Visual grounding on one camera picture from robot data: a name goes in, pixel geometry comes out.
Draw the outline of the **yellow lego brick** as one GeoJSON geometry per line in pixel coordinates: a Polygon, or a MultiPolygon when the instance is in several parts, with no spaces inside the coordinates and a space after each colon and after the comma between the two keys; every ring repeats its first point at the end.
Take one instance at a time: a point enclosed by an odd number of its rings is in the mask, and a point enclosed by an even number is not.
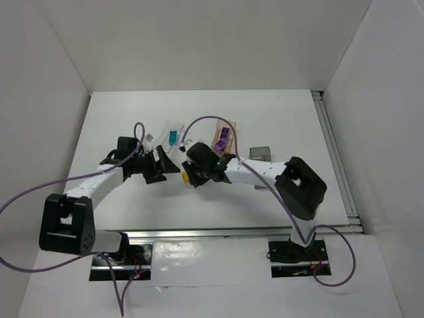
{"type": "Polygon", "coordinates": [[[182,179],[186,184],[190,183],[189,176],[186,172],[182,173],[182,179]]]}

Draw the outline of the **purple small lego brick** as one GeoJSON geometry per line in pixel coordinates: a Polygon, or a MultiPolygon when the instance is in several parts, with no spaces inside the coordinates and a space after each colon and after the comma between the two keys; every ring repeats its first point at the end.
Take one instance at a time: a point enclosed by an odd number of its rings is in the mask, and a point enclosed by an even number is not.
{"type": "Polygon", "coordinates": [[[228,140],[225,138],[220,138],[215,145],[213,146],[213,149],[217,152],[224,152],[228,144],[228,140]]]}

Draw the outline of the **teal lego brick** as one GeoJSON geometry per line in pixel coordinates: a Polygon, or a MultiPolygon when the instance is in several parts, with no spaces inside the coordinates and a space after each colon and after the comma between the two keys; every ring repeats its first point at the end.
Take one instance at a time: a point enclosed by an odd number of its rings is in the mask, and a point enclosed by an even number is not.
{"type": "Polygon", "coordinates": [[[169,139],[168,139],[168,144],[170,146],[174,146],[175,144],[178,143],[178,137],[179,137],[179,132],[176,130],[171,130],[169,132],[169,139]]]}

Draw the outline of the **purple rounded printed lego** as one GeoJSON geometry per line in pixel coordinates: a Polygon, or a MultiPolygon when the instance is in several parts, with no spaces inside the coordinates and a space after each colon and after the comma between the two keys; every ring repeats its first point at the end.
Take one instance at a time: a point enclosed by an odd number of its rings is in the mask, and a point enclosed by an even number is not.
{"type": "Polygon", "coordinates": [[[230,132],[231,132],[231,130],[230,130],[229,127],[223,127],[221,129],[221,133],[220,133],[220,137],[219,138],[222,139],[222,140],[228,140],[229,139],[230,132]]]}

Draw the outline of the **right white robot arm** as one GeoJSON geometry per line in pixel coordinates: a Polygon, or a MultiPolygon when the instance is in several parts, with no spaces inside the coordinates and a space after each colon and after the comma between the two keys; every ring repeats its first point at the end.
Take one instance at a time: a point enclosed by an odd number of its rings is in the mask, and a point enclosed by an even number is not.
{"type": "Polygon", "coordinates": [[[291,253],[298,258],[310,253],[316,235],[316,215],[327,184],[304,160],[293,156],[287,162],[265,162],[235,154],[218,156],[202,142],[182,144],[179,150],[186,155],[182,166],[193,187],[211,180],[269,189],[293,225],[289,238],[291,253]]]}

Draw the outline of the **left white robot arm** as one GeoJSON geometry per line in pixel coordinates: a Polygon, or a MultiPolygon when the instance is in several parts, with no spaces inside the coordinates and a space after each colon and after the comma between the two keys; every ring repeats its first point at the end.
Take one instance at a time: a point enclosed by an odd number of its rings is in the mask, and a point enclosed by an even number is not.
{"type": "Polygon", "coordinates": [[[46,198],[40,249],[76,256],[106,253],[113,260],[124,261],[131,250],[128,235],[97,230],[94,221],[97,206],[134,174],[153,184],[166,180],[166,174],[178,172],[180,169],[161,146],[148,150],[135,137],[119,137],[116,149],[101,161],[98,172],[66,193],[46,198]]]}

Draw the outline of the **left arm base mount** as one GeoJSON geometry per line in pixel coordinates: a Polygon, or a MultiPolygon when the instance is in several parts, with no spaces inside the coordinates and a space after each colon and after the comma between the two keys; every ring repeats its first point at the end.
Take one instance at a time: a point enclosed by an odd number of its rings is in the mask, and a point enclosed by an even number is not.
{"type": "Polygon", "coordinates": [[[147,281],[151,279],[152,244],[132,244],[123,256],[118,253],[104,253],[104,257],[94,256],[89,274],[90,282],[147,281]]]}

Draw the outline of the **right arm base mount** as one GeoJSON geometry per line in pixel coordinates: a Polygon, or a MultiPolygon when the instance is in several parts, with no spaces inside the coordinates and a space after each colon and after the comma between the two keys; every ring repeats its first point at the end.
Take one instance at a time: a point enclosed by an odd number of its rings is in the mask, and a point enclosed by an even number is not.
{"type": "Polygon", "coordinates": [[[324,240],[315,240],[306,250],[288,240],[269,241],[267,259],[272,278],[330,276],[331,267],[324,240]]]}

